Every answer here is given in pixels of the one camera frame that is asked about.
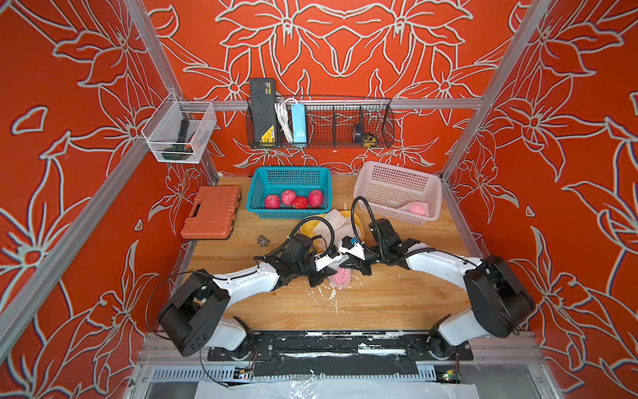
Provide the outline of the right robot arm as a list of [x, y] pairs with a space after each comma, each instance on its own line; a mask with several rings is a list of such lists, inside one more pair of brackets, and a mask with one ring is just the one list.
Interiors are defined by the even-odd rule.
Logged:
[[439, 360], [455, 354], [457, 348], [477, 337], [507, 338], [536, 309], [523, 283], [504, 259], [490, 255], [472, 258], [436, 249], [415, 239], [403, 240], [388, 219], [377, 219], [367, 199], [357, 196], [352, 208], [362, 203], [371, 218], [370, 231], [376, 245], [370, 247], [356, 235], [345, 239], [352, 248], [349, 254], [356, 259], [362, 274], [373, 264], [399, 266], [442, 279], [463, 289], [470, 300], [470, 308], [440, 319], [428, 332], [424, 349]]

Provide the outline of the white foam net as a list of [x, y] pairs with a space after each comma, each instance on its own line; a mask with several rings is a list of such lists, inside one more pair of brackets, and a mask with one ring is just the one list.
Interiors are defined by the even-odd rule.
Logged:
[[352, 224], [350, 223], [344, 224], [344, 226], [338, 228], [335, 231], [335, 235], [336, 235], [335, 241], [337, 243], [340, 243], [345, 237], [354, 238], [355, 232], [357, 232], [359, 235], [362, 235], [361, 230], [357, 226], [356, 226], [356, 229], [353, 229]]
[[335, 233], [348, 222], [348, 219], [338, 209], [332, 209], [324, 214], [323, 218], [332, 226]]

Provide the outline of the red apple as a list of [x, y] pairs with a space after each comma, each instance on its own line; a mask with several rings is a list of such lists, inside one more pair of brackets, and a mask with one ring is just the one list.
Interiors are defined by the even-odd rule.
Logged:
[[323, 206], [324, 194], [322, 191], [311, 191], [307, 196], [308, 204], [313, 209], [319, 209]]
[[286, 190], [282, 192], [280, 196], [281, 202], [285, 206], [291, 206], [296, 198], [297, 198], [297, 194], [292, 190]]

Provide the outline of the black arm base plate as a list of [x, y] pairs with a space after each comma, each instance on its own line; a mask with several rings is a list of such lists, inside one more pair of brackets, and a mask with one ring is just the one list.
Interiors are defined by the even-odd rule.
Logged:
[[377, 355], [433, 361], [426, 331], [258, 331], [247, 354], [234, 357], [222, 348], [208, 350], [209, 361], [270, 361], [276, 357], [349, 357]]

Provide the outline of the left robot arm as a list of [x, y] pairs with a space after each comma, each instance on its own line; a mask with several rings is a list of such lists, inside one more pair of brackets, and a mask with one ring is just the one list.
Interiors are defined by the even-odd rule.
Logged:
[[285, 287], [300, 277], [311, 283], [324, 279], [317, 270], [313, 239], [297, 232], [310, 221], [328, 228], [327, 246], [333, 245], [332, 226], [319, 216], [310, 216], [300, 221], [277, 249], [257, 257], [254, 267], [232, 274], [210, 274], [204, 269], [190, 272], [156, 317], [163, 338], [171, 341], [182, 357], [204, 347], [245, 352], [250, 345], [249, 328], [239, 318], [226, 318], [227, 308]]

